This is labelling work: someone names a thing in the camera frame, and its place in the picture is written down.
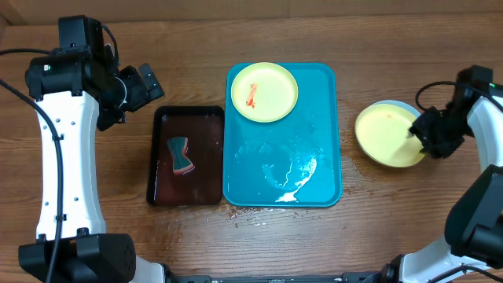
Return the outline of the light blue plate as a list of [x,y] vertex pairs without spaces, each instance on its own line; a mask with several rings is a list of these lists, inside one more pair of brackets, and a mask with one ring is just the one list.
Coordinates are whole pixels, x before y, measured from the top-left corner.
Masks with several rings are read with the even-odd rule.
[[411,106],[403,101],[383,100],[383,101],[377,101],[373,104],[374,105],[379,105],[379,104],[394,105],[399,108],[405,109],[407,112],[410,112],[415,118],[418,118],[420,116],[420,113],[413,106]]

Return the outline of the yellow plate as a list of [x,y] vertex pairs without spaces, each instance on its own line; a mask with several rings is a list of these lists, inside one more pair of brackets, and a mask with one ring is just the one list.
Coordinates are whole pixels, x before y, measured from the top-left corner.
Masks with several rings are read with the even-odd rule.
[[230,85],[235,109],[245,118],[271,123],[296,106],[299,88],[293,74],[279,64],[259,62],[237,73]]
[[409,129],[416,118],[394,105],[370,105],[362,110],[354,132],[362,151],[388,167],[411,167],[423,160],[422,145]]

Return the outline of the green orange sponge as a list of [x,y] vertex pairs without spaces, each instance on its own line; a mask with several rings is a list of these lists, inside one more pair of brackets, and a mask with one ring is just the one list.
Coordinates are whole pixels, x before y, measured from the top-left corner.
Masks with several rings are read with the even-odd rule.
[[175,175],[184,175],[195,168],[195,165],[187,157],[188,138],[173,137],[167,140],[167,147],[172,158],[172,171]]

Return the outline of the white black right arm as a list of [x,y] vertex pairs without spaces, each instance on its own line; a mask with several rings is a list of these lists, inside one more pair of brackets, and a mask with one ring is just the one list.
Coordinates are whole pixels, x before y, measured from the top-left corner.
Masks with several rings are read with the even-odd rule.
[[502,98],[480,97],[468,113],[481,175],[452,207],[444,236],[399,255],[366,282],[451,282],[470,272],[494,281],[502,268]]

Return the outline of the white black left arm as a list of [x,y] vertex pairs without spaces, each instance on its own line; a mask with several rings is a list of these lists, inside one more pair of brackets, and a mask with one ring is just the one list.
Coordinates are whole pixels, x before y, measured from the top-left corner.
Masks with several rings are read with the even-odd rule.
[[55,50],[31,61],[28,102],[42,139],[36,241],[20,267],[43,282],[163,282],[166,267],[139,257],[132,238],[108,233],[97,194],[95,135],[161,97],[152,69],[118,69],[110,52]]

